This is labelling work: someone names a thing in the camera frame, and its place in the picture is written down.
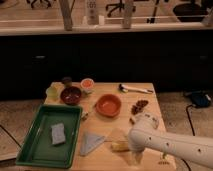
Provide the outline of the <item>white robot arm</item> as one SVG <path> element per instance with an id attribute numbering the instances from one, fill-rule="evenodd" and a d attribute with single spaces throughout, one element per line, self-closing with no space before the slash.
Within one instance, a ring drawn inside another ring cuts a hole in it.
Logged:
<path id="1" fill-rule="evenodd" d="M 213 138 L 169 133 L 158 126 L 156 115 L 141 113 L 127 135 L 130 150 L 149 148 L 213 169 Z"/>

